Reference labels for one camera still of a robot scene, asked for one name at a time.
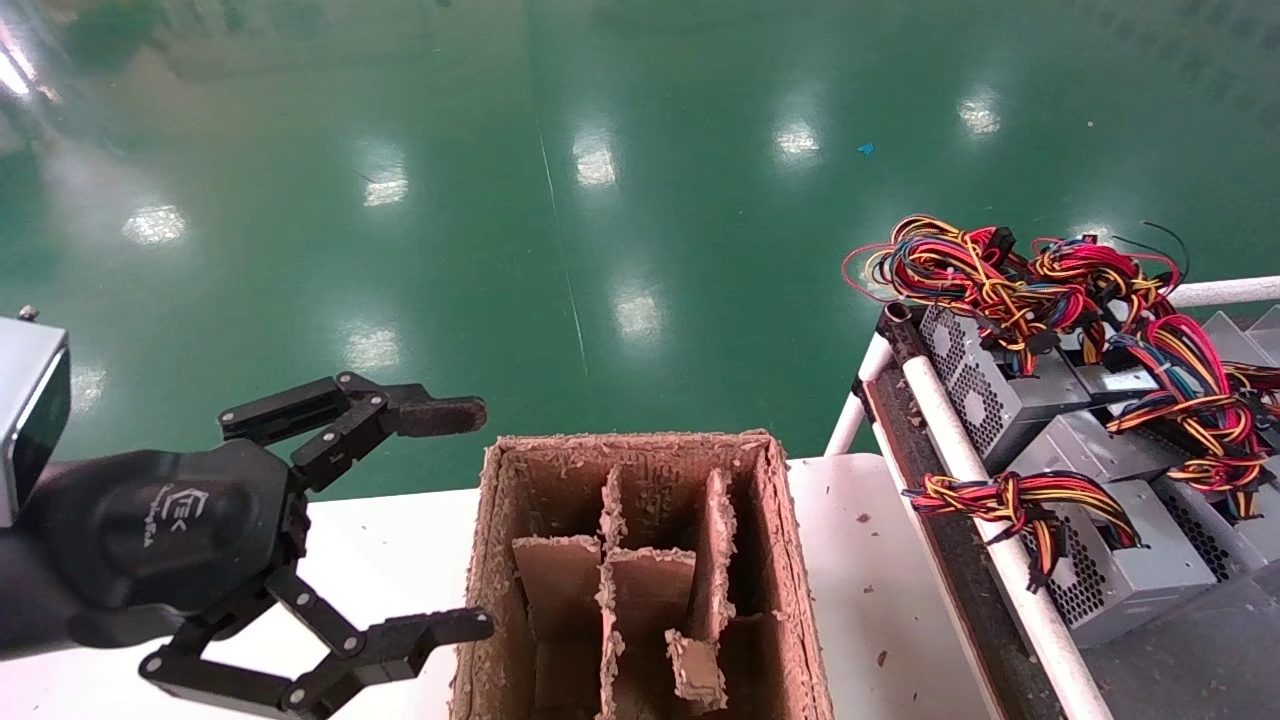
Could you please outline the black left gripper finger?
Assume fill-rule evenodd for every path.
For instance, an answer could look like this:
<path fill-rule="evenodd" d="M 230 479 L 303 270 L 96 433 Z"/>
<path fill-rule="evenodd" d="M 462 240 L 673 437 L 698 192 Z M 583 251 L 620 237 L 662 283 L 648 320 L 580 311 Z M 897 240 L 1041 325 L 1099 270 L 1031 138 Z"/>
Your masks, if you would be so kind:
<path fill-rule="evenodd" d="M 282 606 L 326 646 L 317 665 L 297 679 L 215 662 L 205 650 Z M 303 582 L 293 565 L 256 577 L 215 609 L 186 619 L 169 642 L 140 665 L 161 692 L 201 705 L 266 719 L 330 719 L 362 691 L 412 680 L 430 655 L 493 637 L 480 607 L 389 618 L 357 629 Z"/>
<path fill-rule="evenodd" d="M 433 397 L 421 384 L 383 386 L 355 372 L 296 386 L 223 411 L 225 441 L 268 447 L 315 430 L 291 455 L 298 487 L 321 492 L 392 436 L 428 438 L 476 432 L 486 423 L 477 396 Z"/>

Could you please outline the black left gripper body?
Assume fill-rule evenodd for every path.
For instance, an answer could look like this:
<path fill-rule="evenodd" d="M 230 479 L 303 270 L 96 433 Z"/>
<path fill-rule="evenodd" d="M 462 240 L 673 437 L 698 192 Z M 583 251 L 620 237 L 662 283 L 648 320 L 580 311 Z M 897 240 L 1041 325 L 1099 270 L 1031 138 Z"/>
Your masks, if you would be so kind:
<path fill-rule="evenodd" d="M 227 615 L 308 528 L 291 468 L 247 439 L 54 465 L 28 501 L 28 643 L 133 647 Z"/>

